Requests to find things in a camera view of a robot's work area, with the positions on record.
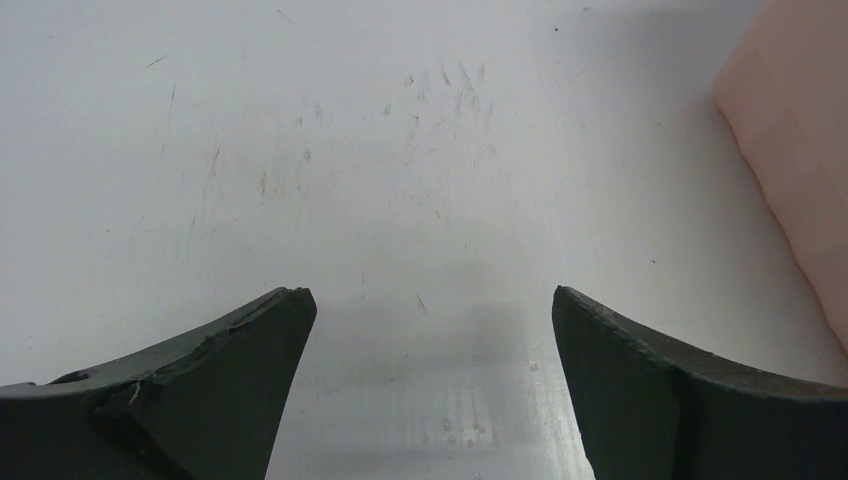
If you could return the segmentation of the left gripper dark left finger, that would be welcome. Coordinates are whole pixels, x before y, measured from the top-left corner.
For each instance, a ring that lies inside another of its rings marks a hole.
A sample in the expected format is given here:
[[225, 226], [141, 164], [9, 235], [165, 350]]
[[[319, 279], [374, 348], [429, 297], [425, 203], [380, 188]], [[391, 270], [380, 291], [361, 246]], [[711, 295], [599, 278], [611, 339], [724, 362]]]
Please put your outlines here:
[[278, 288], [50, 383], [1, 390], [5, 479], [261, 479], [317, 309]]

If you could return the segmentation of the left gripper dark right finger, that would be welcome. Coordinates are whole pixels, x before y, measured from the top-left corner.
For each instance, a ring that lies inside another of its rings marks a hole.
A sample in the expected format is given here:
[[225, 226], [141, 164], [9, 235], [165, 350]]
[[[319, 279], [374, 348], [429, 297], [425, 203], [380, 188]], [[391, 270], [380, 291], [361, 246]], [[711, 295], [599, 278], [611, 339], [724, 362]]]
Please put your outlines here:
[[552, 323], [598, 479], [843, 479], [847, 392], [749, 367], [565, 286]]

